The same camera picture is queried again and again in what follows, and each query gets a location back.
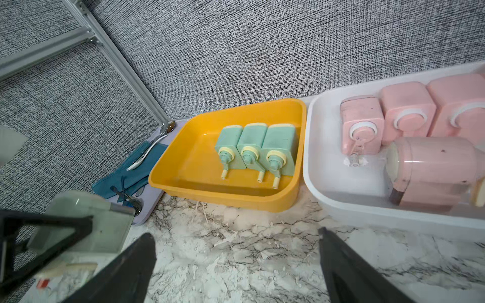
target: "pink bottle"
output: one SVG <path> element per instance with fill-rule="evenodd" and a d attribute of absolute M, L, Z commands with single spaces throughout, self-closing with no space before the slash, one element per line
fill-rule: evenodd
<path fill-rule="evenodd" d="M 465 138 L 398 138 L 388 148 L 386 171 L 393 203 L 448 211 L 485 176 L 485 153 Z"/>
<path fill-rule="evenodd" d="M 463 137 L 474 145 L 485 141 L 485 79 L 464 74 L 433 80 L 428 91 L 437 105 L 430 137 Z"/>
<path fill-rule="evenodd" d="M 422 83 L 389 85 L 382 89 L 381 94 L 382 112 L 386 119 L 383 145 L 389 145 L 399 137 L 426 137 L 436 105 Z"/>
<path fill-rule="evenodd" d="M 358 155 L 377 154 L 381 148 L 384 116 L 379 100 L 373 96 L 357 96 L 340 104 L 342 118 L 342 153 L 358 166 Z"/>

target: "green soap dispenser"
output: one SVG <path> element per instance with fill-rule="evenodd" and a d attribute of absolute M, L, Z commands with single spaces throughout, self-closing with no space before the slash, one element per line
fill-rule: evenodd
<path fill-rule="evenodd" d="M 225 179 L 229 169 L 245 169 L 246 165 L 239 154 L 237 144 L 243 127 L 240 125 L 230 125 L 222 129 L 219 139 L 215 145 L 215 150 L 219 155 L 221 163 L 224 165 L 221 178 Z"/>
<path fill-rule="evenodd" d="M 260 163 L 261 148 L 266 135 L 266 123 L 250 123 L 242 130 L 238 150 L 246 167 L 259 171 L 258 182 L 262 182 L 266 168 Z"/>
<path fill-rule="evenodd" d="M 261 164 L 275 175 L 273 188 L 278 189 L 281 175 L 295 173 L 298 142 L 293 124 L 273 124 L 268 128 L 261 150 Z"/>

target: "yellow cap ring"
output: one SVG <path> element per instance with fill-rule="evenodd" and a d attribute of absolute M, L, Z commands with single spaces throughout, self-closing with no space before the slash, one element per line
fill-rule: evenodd
<path fill-rule="evenodd" d="M 282 158 L 283 159 L 283 166 L 286 165 L 286 155 L 283 154 L 282 152 L 277 151 L 277 150 L 270 150 L 266 154 L 266 160 L 269 160 L 270 156 L 278 156 L 278 157 Z"/>
<path fill-rule="evenodd" d="M 236 156 L 236 154 L 234 154 L 232 149 L 230 149 L 229 147 L 224 147 L 224 146 L 219 148 L 219 154 L 221 154 L 221 152 L 223 152 L 223 151 L 228 152 L 231 155 L 231 157 L 232 157 L 231 161 L 234 160 L 234 157 Z"/>
<path fill-rule="evenodd" d="M 241 154 L 243 154 L 246 150 L 253 152 L 256 155 L 256 160 L 259 159 L 259 152 L 258 152 L 257 149 L 255 149 L 252 146 L 245 146 L 245 147 L 242 148 Z"/>

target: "yellow plastic tray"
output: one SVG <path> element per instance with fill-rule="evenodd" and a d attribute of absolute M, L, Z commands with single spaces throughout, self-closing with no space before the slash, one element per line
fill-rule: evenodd
<path fill-rule="evenodd" d="M 294 176 L 282 176 L 279 189 L 273 189 L 274 175 L 266 172 L 258 183 L 258 172 L 251 169 L 223 169 L 214 146 L 222 128 L 228 125 L 264 122 L 268 125 L 291 123 L 296 127 L 298 153 Z M 185 124 L 153 167 L 151 186 L 171 196 L 234 207 L 280 212 L 289 209 L 298 194 L 303 163 L 303 142 L 307 108 L 298 99 L 281 99 L 200 114 Z"/>

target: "white plastic tray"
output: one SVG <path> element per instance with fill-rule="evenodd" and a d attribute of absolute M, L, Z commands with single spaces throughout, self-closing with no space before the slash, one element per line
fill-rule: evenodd
<path fill-rule="evenodd" d="M 358 95 L 375 95 L 391 84 L 429 81 L 482 71 L 485 62 L 462 64 L 416 74 L 340 87 L 317 95 L 310 104 L 305 134 L 303 177 L 320 205 L 337 220 L 353 226 L 380 225 L 444 238 L 485 241 L 485 209 L 455 206 L 449 215 L 399 209 L 387 200 L 385 156 L 365 156 L 368 164 L 348 167 L 340 152 L 340 103 Z"/>

